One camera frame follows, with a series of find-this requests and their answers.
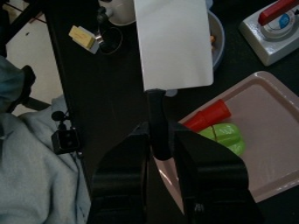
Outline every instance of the gray cloth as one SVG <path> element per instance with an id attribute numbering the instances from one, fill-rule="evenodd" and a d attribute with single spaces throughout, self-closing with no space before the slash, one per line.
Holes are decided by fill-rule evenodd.
<path id="1" fill-rule="evenodd" d="M 20 96 L 22 85 L 24 71 L 0 55 L 0 113 Z"/>
<path id="2" fill-rule="evenodd" d="M 0 223 L 85 223 L 89 194 L 74 154 L 52 152 L 64 98 L 44 111 L 16 117 L 0 114 Z"/>

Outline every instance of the dark tabletop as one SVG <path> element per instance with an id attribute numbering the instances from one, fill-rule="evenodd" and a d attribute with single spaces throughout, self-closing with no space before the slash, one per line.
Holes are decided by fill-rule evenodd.
<path id="1" fill-rule="evenodd" d="M 299 50 L 273 65 L 263 66 L 239 33 L 240 22 L 272 2 L 213 0 L 211 11 L 219 17 L 227 39 L 224 58 L 211 86 L 181 89 L 175 97 L 164 100 L 169 119 L 179 121 L 256 71 L 268 71 L 299 95 Z M 136 25 L 120 28 L 124 44 L 120 51 L 108 56 L 89 53 L 68 35 L 73 25 L 92 32 L 97 29 L 97 8 L 97 0 L 52 0 L 45 9 L 70 121 L 78 129 L 88 183 L 104 153 L 121 142 L 135 126 L 147 121 Z M 260 202 L 265 223 L 299 223 L 297 199 L 295 187 Z"/>

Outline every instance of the white device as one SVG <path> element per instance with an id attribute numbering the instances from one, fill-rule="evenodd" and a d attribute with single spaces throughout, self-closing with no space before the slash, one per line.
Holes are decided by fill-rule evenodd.
<path id="1" fill-rule="evenodd" d="M 285 4 L 293 8 L 287 9 L 283 7 Z M 267 13 L 268 9 L 275 9 L 281 14 L 272 19 L 271 12 Z M 295 1 L 280 0 L 245 18 L 239 26 L 239 30 L 265 66 L 279 61 L 299 47 L 297 14 L 299 6 L 295 6 Z"/>
<path id="2" fill-rule="evenodd" d="M 136 21 L 133 0 L 99 0 L 99 5 L 105 7 L 113 25 L 129 25 Z"/>

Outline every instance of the pink tray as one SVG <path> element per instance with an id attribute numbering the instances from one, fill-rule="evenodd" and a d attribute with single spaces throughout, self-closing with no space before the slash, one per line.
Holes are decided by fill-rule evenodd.
<path id="1" fill-rule="evenodd" d="M 248 190 L 259 202 L 299 184 L 299 97 L 271 73 L 257 72 L 197 110 L 217 99 L 231 112 L 223 123 L 236 124 L 244 138 Z"/>

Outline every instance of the small yellow object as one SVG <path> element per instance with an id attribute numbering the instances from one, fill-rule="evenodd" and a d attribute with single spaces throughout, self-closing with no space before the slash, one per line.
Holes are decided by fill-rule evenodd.
<path id="1" fill-rule="evenodd" d="M 92 47 L 94 38 L 74 25 L 70 27 L 69 36 L 85 48 L 89 49 Z"/>

